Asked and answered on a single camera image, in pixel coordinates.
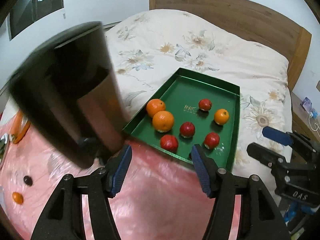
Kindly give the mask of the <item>gloved right hand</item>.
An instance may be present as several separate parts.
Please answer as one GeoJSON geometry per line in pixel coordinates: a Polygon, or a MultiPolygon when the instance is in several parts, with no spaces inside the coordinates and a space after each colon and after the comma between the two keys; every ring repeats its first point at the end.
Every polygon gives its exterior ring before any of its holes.
{"type": "Polygon", "coordinates": [[[289,233],[294,234],[300,230],[314,213],[311,207],[292,202],[284,215],[289,233]]]}

